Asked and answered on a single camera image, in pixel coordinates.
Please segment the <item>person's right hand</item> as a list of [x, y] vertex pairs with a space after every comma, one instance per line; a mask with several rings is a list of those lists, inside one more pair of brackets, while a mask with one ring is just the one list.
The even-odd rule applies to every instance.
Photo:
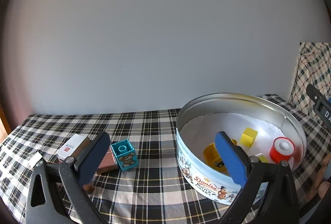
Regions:
[[330, 153], [324, 157], [322, 166], [317, 172], [317, 176], [312, 187], [305, 198], [305, 204], [300, 209], [300, 214], [306, 214], [308, 211], [317, 207], [330, 187]]

